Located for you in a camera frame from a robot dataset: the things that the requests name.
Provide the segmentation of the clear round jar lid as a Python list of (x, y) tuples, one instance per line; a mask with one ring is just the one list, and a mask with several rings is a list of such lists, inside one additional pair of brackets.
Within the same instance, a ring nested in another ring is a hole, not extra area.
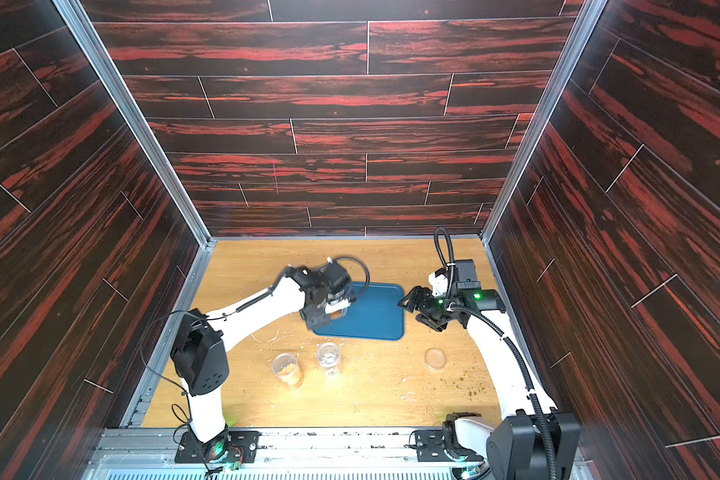
[(447, 355), (439, 348), (429, 348), (424, 354), (424, 362), (431, 371), (441, 371), (447, 365)]

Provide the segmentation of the clear plastic cookie jar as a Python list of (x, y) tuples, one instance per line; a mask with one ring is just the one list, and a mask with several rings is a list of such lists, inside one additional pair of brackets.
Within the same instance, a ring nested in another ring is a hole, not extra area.
[(344, 317), (351, 304), (352, 301), (348, 298), (328, 303), (325, 308), (325, 313), (328, 315), (329, 321), (332, 322)]

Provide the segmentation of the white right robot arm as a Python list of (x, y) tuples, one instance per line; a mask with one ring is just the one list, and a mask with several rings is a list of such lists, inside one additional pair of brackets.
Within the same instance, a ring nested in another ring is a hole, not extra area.
[(454, 479), (567, 479), (581, 434), (576, 417), (559, 410), (529, 367), (495, 290), (482, 288), (471, 260), (458, 260), (443, 227), (433, 240), (441, 262), (426, 287), (412, 288), (398, 303), (436, 332), (459, 324), (476, 344), (494, 385), (501, 421), (493, 427), (477, 413), (447, 415), (429, 441), (416, 433), (424, 460), (441, 454), (454, 463)]

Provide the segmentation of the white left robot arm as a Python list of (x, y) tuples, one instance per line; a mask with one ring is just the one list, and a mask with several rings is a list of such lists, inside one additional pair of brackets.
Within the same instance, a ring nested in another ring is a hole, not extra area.
[(314, 331), (343, 316), (370, 285), (360, 259), (342, 255), (324, 264), (287, 266), (272, 285), (233, 305), (211, 311), (178, 310), (169, 356), (187, 401), (186, 449), (203, 463), (222, 463), (242, 448), (234, 445), (224, 419), (221, 388), (230, 376), (227, 353), (246, 337), (293, 313)]

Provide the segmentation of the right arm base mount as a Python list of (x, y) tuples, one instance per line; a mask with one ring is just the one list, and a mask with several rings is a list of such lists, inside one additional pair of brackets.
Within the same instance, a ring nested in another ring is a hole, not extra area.
[(450, 470), (452, 479), (486, 479), (490, 473), (490, 466), (486, 460), (457, 441), (455, 422), (461, 418), (479, 418), (479, 415), (473, 412), (448, 414), (440, 430), (412, 431), (406, 448), (416, 451), (419, 462), (474, 462), (471, 466), (452, 468)]

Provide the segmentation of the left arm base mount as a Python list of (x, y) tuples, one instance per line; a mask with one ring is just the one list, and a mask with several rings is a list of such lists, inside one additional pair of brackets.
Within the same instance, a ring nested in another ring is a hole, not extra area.
[(200, 465), (212, 473), (224, 469), (237, 470), (255, 461), (261, 433), (256, 430), (237, 430), (226, 426), (211, 440), (201, 442), (187, 428), (178, 442), (174, 462)]

